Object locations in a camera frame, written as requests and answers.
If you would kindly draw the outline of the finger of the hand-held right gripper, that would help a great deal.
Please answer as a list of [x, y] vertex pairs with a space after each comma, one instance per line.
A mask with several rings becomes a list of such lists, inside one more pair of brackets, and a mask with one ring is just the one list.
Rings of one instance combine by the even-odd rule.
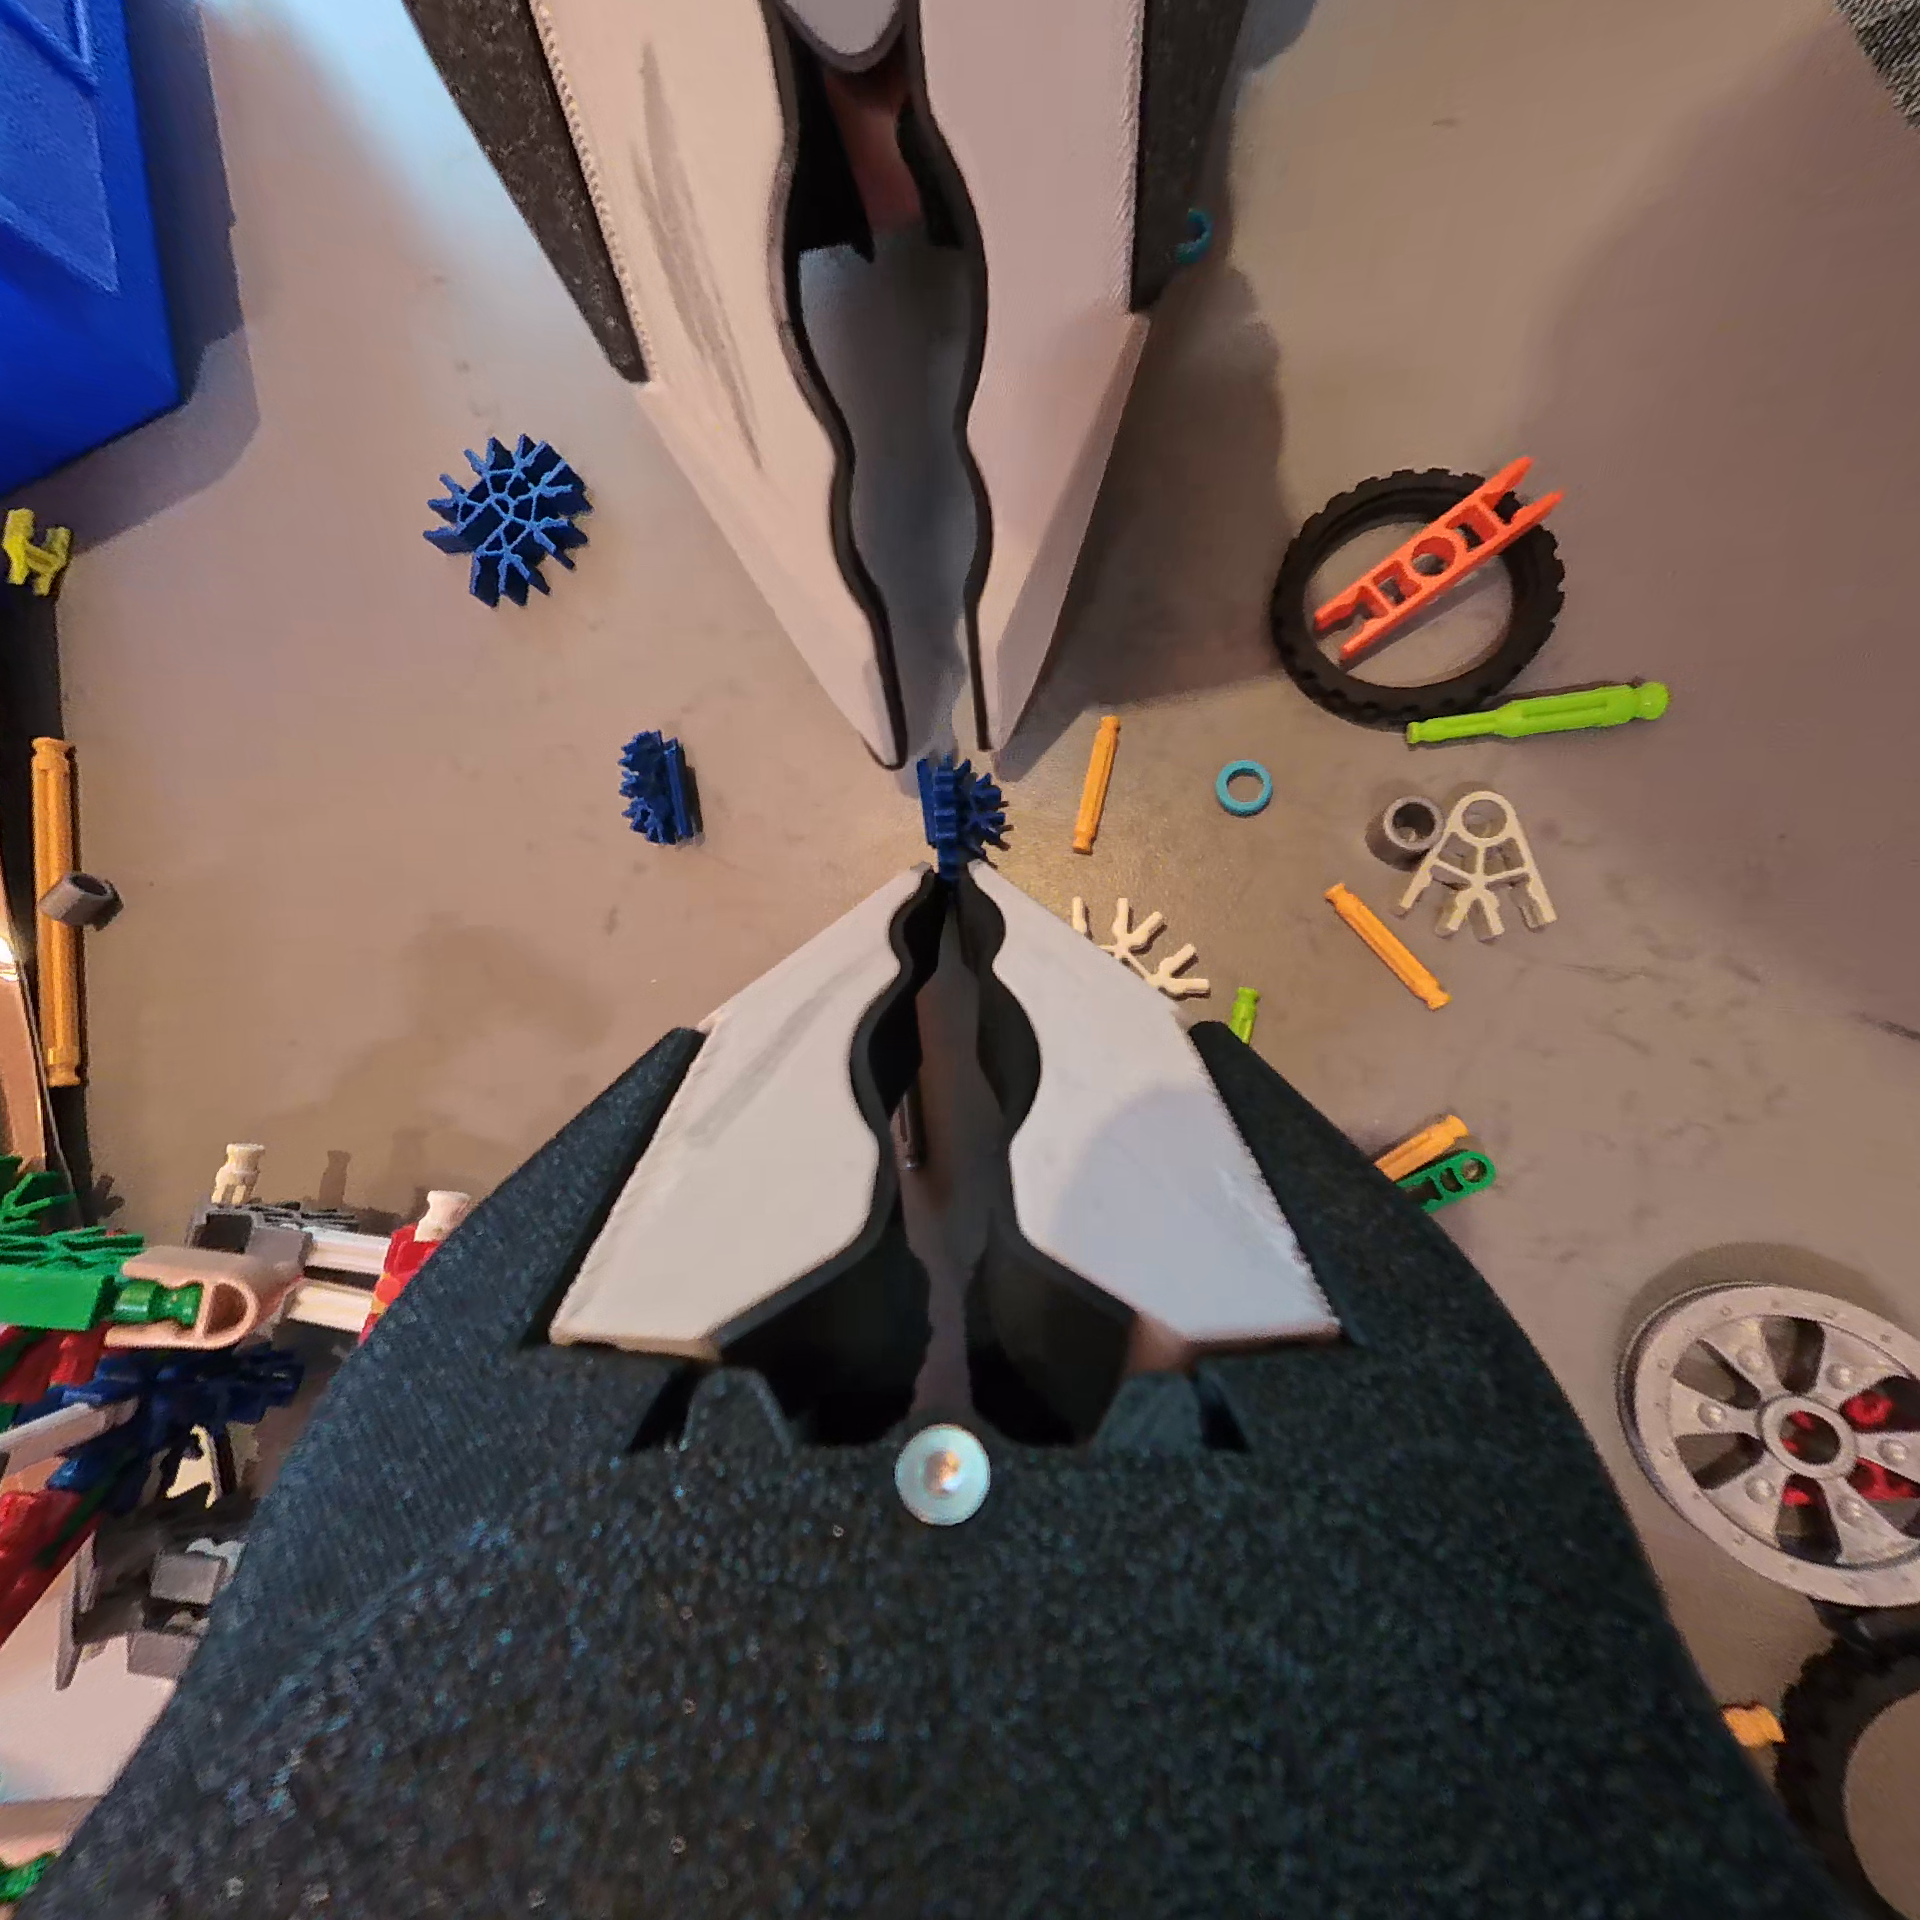
[[973, 733], [1005, 748], [1040, 693], [1116, 421], [1139, 313], [1139, 0], [919, 6], [934, 125], [980, 265], [970, 461], [980, 482]]
[[637, 317], [643, 407], [826, 697], [903, 766], [893, 642], [857, 548], [857, 438], [781, 234], [803, 150], [798, 36], [758, 0], [526, 16]]

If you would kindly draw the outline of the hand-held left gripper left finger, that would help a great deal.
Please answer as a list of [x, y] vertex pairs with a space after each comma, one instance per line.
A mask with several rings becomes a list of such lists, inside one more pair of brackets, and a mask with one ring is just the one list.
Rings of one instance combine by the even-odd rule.
[[887, 877], [700, 1026], [700, 1053], [617, 1189], [559, 1345], [725, 1345], [879, 1213], [893, 1169], [872, 1017], [909, 979], [903, 919], [934, 869]]

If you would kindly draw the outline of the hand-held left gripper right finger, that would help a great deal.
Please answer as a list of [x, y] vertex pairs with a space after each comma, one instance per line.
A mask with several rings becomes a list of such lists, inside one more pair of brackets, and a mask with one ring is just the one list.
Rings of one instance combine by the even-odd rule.
[[952, 909], [1026, 1250], [1187, 1345], [1328, 1344], [1342, 1319], [1171, 1004], [992, 869]]

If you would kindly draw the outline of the blue snowflake connector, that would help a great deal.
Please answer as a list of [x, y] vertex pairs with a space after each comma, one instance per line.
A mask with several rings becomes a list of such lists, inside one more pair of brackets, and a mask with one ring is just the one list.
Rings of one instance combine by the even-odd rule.
[[938, 880], [970, 877], [988, 845], [1009, 845], [1005, 782], [970, 758], [919, 758], [919, 806]]
[[619, 748], [619, 815], [650, 841], [650, 845], [686, 845], [700, 841], [700, 782], [689, 782], [689, 761], [686, 761], [686, 740], [674, 733], [637, 733]]
[[482, 608], [553, 592], [543, 565], [574, 565], [586, 542], [586, 482], [539, 438], [484, 438], [467, 468], [467, 488], [445, 471], [426, 542], [467, 555], [467, 592]]

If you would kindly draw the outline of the white snowflake connector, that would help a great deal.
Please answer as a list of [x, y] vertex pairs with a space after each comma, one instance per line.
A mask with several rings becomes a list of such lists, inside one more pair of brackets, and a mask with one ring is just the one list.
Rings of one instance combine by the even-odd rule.
[[1190, 992], [1215, 992], [1190, 943], [1163, 943], [1163, 909], [1131, 909], [1131, 893], [1116, 893], [1116, 922], [1094, 933], [1094, 909], [1088, 893], [1075, 893], [1075, 933], [1094, 936], [1099, 954], [1116, 954], [1143, 990], [1171, 992], [1171, 1004], [1190, 1004]]

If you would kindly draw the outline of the black rubber tyre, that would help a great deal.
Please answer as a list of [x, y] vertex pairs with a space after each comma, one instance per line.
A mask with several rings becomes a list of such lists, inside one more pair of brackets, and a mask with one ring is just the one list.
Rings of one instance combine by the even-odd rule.
[[1507, 542], [1494, 555], [1503, 565], [1503, 637], [1486, 655], [1475, 655], [1470, 670], [1456, 670], [1440, 687], [1379, 687], [1379, 674], [1363, 674], [1363, 663], [1336, 663], [1342, 637], [1313, 637], [1313, 615], [1328, 608], [1328, 598], [1313, 598], [1318, 565], [1342, 555], [1371, 532], [1427, 532], [1470, 482], [1483, 482], [1483, 471], [1446, 471], [1446, 468], [1379, 471], [1297, 525], [1297, 533], [1274, 565], [1274, 585], [1270, 585], [1270, 642], [1274, 642], [1284, 674], [1318, 711], [1358, 722], [1358, 726], [1409, 726], [1436, 711], [1483, 711], [1547, 652], [1547, 637], [1559, 622], [1559, 578], [1564, 578], [1552, 532], [1531, 532], [1525, 542]]

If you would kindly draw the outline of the orange bar connector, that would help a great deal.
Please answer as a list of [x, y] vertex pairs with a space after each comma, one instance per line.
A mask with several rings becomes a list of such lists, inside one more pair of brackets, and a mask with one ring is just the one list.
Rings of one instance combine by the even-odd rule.
[[1470, 574], [1547, 532], [1547, 512], [1564, 500], [1559, 488], [1538, 500], [1503, 511], [1503, 491], [1531, 471], [1531, 461], [1507, 461], [1486, 482], [1470, 482], [1427, 532], [1409, 532], [1380, 565], [1371, 565], [1358, 585], [1342, 585], [1313, 637], [1342, 637], [1336, 663], [1363, 663], [1379, 642], [1404, 637], [1440, 592], [1456, 592]]

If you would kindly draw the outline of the blue plastic bin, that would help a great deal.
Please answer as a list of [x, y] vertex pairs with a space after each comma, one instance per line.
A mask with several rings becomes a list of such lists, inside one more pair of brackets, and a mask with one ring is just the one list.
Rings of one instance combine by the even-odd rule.
[[0, 6], [0, 491], [176, 407], [117, 0]]

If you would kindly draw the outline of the ivory fan connector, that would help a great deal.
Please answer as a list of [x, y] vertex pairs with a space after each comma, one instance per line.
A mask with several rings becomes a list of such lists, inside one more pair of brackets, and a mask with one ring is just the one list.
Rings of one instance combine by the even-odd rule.
[[1503, 909], [1514, 909], [1525, 933], [1559, 919], [1503, 790], [1470, 790], [1446, 806], [1446, 824], [1394, 893], [1394, 919], [1409, 919], [1422, 893], [1440, 893], [1440, 936], [1470, 922], [1483, 943], [1503, 936]]

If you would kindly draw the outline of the colourful construction toy model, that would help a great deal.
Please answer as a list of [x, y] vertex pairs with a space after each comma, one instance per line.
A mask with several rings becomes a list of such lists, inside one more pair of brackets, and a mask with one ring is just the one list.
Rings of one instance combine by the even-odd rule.
[[129, 1647], [184, 1683], [257, 1528], [257, 1439], [302, 1390], [283, 1334], [366, 1344], [472, 1189], [403, 1230], [257, 1203], [260, 1144], [224, 1144], [184, 1245], [63, 1230], [69, 1177], [0, 1156], [0, 1636], [55, 1600], [63, 1695]]

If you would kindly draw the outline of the silver spoked wheel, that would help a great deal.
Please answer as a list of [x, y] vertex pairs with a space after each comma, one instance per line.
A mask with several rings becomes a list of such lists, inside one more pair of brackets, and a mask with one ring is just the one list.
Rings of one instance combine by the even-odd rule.
[[1743, 1576], [1827, 1610], [1916, 1610], [1920, 1345], [1839, 1267], [1710, 1250], [1618, 1354], [1618, 1418]]

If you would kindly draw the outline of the long lime green rod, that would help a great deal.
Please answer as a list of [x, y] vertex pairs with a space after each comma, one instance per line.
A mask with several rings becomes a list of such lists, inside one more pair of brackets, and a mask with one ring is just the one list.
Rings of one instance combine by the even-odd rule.
[[1637, 726], [1665, 722], [1665, 687], [1582, 687], [1582, 693], [1531, 693], [1503, 697], [1486, 711], [1436, 711], [1409, 722], [1409, 748], [1456, 748], [1456, 740], [1531, 740], [1531, 733], [1600, 733], [1600, 726]]

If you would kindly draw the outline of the long yellow rod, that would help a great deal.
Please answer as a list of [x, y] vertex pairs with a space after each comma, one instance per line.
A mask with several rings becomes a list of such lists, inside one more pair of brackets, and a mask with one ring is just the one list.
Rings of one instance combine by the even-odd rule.
[[51, 919], [39, 893], [80, 869], [80, 748], [38, 733], [31, 748], [38, 806], [38, 1017], [51, 1088], [84, 1088], [84, 992], [80, 992], [80, 922]]

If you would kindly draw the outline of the black knobby tyre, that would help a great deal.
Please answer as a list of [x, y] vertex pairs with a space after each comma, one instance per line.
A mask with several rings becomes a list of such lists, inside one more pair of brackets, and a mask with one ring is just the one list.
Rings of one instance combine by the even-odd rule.
[[1869, 1719], [1899, 1704], [1920, 1695], [1920, 1651], [1916, 1647], [1849, 1647], [1833, 1636], [1797, 1663], [1789, 1684], [1789, 1741], [1772, 1767], [1772, 1787], [1791, 1812], [1791, 1831], [1811, 1842], [1811, 1858], [1833, 1871], [1833, 1881], [1858, 1899], [1869, 1920], [1899, 1920], [1888, 1893], [1869, 1881], [1858, 1838], [1849, 1838], [1849, 1759], [1869, 1739]]

